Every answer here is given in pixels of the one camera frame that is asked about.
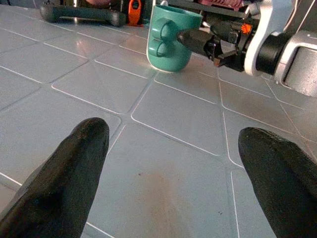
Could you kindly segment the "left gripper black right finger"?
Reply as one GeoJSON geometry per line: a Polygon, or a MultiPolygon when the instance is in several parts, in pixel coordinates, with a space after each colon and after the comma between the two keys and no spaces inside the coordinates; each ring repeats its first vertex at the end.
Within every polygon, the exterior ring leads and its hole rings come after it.
{"type": "Polygon", "coordinates": [[[297,144],[257,127],[239,132],[241,161],[278,238],[317,236],[317,164],[297,144]]]}

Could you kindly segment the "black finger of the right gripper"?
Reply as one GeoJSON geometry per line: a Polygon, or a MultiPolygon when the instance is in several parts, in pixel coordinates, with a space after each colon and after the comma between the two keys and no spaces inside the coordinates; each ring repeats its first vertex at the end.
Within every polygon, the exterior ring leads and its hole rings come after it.
{"type": "Polygon", "coordinates": [[[212,37],[211,33],[199,29],[188,29],[178,32],[177,41],[194,53],[206,54],[204,46],[212,37]]]}

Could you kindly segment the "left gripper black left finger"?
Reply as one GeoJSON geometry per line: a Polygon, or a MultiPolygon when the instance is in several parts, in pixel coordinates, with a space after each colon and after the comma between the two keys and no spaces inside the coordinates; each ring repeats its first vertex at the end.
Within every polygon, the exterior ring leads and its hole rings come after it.
{"type": "Polygon", "coordinates": [[[109,145],[102,118],[81,121],[36,168],[0,215],[3,238],[79,238],[109,145]]]}

